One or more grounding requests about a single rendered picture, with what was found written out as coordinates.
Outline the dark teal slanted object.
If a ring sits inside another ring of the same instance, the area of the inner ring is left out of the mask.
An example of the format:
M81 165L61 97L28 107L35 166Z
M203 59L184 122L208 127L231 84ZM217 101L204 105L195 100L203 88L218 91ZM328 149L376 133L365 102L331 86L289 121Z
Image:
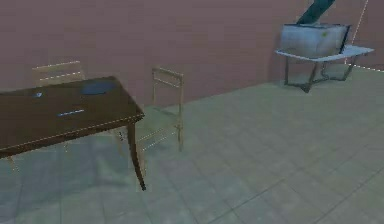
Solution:
M297 24L313 24L333 5L335 0L314 0L298 19Z

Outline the light wooden chair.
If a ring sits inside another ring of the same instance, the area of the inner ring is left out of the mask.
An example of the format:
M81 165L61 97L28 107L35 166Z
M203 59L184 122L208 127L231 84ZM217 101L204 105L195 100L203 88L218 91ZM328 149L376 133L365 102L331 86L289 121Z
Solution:
M72 61L32 69L33 88L0 93L0 159L13 167L13 156L76 139L76 131L65 131L57 114L72 105L71 88L85 80L81 63ZM40 98L34 98L41 92Z
M160 66L151 68L151 103L139 106L135 104L135 112L142 113L142 119L135 123L135 143L137 156L145 173L144 151L155 146L171 135L177 136L178 150L184 148L184 74ZM157 90L163 86L172 90L171 109L167 109L157 101Z

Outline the thin silver blue utensil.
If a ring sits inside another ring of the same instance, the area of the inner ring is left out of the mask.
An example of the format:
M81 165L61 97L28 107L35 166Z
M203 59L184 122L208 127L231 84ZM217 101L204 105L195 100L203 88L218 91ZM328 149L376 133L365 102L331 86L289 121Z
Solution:
M84 111L85 111L84 109L78 109L78 110L72 110L72 111L68 111L68 112L61 112L61 113L58 113L57 116L58 117L68 116L68 115L72 115L72 114L82 113Z

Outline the white side table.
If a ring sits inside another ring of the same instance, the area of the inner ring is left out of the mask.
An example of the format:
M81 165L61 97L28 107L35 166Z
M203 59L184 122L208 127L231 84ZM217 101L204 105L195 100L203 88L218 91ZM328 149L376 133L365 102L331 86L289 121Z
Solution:
M276 50L275 53L280 56L285 57L285 66L284 66L284 85L300 88L305 93L309 93L312 85L321 83L324 81L346 81L352 72L354 66L356 65L356 61L359 57L365 56L369 53L373 52L372 48L366 48L355 45L345 45L344 50L337 54L331 56L325 56L320 58L308 58L304 56L298 56L291 53L283 52L282 50ZM289 82L289 60L291 58L309 61L313 63L313 68L311 70L310 76L306 83L290 83ZM341 77L332 77L326 73L327 65L336 60L348 59L351 58L352 62L349 64L345 72Z

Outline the dark blue round plate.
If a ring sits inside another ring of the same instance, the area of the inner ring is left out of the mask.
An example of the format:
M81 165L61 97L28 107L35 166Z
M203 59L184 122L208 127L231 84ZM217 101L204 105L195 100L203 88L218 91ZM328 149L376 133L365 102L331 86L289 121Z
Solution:
M115 88L112 81L92 81L83 85L80 90L82 95L99 95L105 94Z

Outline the grey box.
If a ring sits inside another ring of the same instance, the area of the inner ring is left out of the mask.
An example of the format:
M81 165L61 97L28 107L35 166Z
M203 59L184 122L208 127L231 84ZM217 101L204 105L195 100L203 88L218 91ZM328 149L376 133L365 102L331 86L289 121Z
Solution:
M343 52L350 25L284 24L279 49L306 58L322 58Z

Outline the dark brown wooden table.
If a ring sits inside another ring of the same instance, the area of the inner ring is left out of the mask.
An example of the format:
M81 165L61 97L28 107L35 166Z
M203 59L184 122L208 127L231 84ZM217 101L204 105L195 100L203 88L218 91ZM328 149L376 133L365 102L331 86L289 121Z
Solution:
M115 88L105 94L82 95L80 90L83 85L92 81L112 81L115 83ZM124 89L120 81L114 76L84 80L77 89L71 88L70 96L72 105L68 107L66 112L78 109L85 111L62 116L61 121L66 123L65 131L76 131L77 138L81 138L124 127L127 130L131 160L137 179L141 188L145 189L146 185L135 143L135 123L142 119L142 113L134 111L133 107L137 103Z

